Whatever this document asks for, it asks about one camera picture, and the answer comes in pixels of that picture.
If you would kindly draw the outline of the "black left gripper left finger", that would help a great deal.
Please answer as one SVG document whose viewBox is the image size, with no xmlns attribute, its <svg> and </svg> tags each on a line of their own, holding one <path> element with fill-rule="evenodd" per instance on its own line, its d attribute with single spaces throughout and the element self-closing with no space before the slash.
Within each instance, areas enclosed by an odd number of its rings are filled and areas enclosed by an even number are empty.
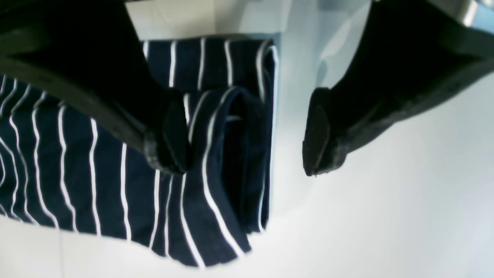
<svg viewBox="0 0 494 278">
<path fill-rule="evenodd" d="M 152 168 L 187 172 L 183 95 L 152 77 L 124 0 L 2 0 L 1 73 L 94 118 Z"/>
</svg>

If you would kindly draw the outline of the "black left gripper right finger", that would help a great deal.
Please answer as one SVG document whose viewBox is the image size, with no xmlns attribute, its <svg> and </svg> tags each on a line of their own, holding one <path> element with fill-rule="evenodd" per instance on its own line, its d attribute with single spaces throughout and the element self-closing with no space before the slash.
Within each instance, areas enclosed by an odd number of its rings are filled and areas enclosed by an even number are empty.
<svg viewBox="0 0 494 278">
<path fill-rule="evenodd" d="M 397 122 L 447 102 L 494 68 L 492 0 L 374 0 L 344 76 L 310 98 L 307 176 L 338 169 L 348 154 Z"/>
</svg>

